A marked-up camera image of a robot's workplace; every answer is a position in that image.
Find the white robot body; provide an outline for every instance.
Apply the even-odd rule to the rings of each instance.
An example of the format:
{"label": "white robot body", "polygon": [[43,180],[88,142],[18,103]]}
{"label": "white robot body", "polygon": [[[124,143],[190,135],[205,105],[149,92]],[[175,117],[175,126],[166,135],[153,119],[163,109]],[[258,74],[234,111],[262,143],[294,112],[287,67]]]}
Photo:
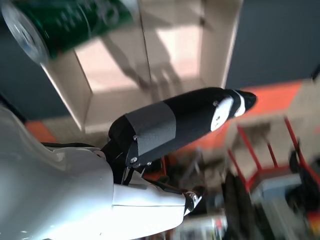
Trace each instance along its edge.
{"label": "white robot body", "polygon": [[3,107],[0,133],[0,239],[127,240],[183,221],[183,194],[138,172],[128,186],[114,184],[97,148],[47,149]]}

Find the open cardboard box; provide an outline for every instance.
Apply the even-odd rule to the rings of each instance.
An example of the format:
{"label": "open cardboard box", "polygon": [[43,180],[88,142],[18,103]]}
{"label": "open cardboard box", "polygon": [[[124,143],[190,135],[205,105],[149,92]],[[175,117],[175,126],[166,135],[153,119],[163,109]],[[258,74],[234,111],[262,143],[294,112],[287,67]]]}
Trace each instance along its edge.
{"label": "open cardboard box", "polygon": [[76,124],[104,132],[121,115],[224,87],[242,0],[140,0],[135,23],[43,66]]}

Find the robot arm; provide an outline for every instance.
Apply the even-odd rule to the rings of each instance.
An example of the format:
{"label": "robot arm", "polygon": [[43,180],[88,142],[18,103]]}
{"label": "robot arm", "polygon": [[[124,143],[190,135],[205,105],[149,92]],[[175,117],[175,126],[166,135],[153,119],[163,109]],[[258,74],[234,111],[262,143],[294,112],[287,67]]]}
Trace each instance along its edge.
{"label": "robot arm", "polygon": [[109,161],[123,159],[137,168],[215,131],[251,109],[256,96],[209,87],[169,98],[118,118],[102,149]]}

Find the green can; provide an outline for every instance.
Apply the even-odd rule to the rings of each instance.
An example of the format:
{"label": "green can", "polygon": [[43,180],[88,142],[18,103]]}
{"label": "green can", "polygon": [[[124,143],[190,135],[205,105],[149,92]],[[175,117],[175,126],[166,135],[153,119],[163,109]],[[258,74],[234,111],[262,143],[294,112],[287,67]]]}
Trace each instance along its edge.
{"label": "green can", "polygon": [[16,0],[2,5],[14,38],[38,64],[134,22],[138,12],[137,0]]}

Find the dark gray wall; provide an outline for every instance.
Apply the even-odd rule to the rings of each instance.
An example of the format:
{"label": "dark gray wall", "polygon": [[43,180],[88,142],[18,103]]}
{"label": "dark gray wall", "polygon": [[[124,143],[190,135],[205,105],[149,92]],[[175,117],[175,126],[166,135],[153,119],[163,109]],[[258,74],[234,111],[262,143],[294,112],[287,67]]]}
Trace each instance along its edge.
{"label": "dark gray wall", "polygon": [[227,88],[309,78],[320,64],[320,0],[244,0]]}
{"label": "dark gray wall", "polygon": [[0,16],[0,95],[27,120],[69,115],[42,68],[12,37]]}

